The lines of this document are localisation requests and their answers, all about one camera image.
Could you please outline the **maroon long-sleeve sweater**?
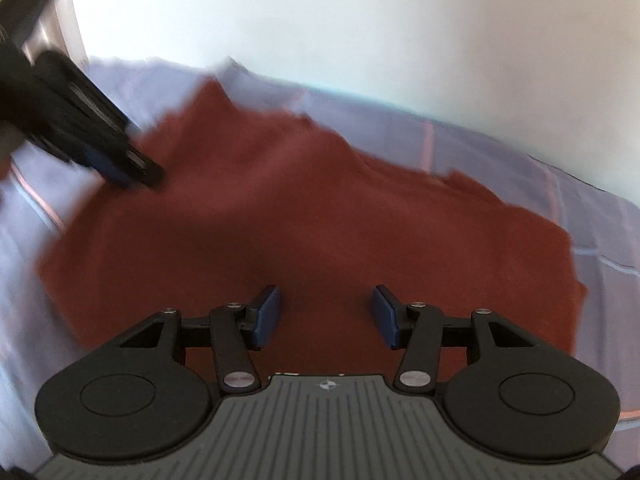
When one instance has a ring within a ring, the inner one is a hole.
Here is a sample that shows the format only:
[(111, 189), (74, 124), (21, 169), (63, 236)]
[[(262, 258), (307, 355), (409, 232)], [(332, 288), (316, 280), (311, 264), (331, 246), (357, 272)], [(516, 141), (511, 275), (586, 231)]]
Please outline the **maroon long-sleeve sweater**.
[(276, 285), (265, 375), (394, 374), (371, 294), (388, 287), (451, 316), (493, 310), (572, 351), (585, 286), (570, 237), (475, 180), (435, 177), (352, 148), (309, 117), (238, 107), (208, 80), (142, 141), (159, 188), (104, 184), (39, 274), (93, 349), (166, 308), (203, 316)]

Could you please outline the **blue plaid bed sheet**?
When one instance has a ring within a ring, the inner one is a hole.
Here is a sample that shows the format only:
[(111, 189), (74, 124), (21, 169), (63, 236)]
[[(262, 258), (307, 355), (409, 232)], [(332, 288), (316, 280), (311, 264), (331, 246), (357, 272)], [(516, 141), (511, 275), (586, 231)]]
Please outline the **blue plaid bed sheet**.
[[(489, 136), (398, 108), (250, 72), (228, 61), (215, 70), (243, 106), (303, 113), (356, 148), (433, 174), (458, 170), (505, 202), (544, 216), (573, 240), (588, 287), (576, 356), (617, 388), (623, 419), (606, 452), (622, 468), (639, 461), (639, 211), (633, 203), (515, 151)], [(93, 184), (91, 172), (32, 145), (1, 183), (1, 463), (33, 470), (49, 450), (32, 414), (35, 395), (80, 355), (35, 272), (41, 249)]]

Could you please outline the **white bedside furniture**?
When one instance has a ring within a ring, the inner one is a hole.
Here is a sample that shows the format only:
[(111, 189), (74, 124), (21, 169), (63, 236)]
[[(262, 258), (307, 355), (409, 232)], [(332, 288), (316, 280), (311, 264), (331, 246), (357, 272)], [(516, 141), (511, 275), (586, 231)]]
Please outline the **white bedside furniture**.
[(73, 0), (51, 0), (36, 28), (36, 51), (56, 49), (75, 64), (88, 63)]

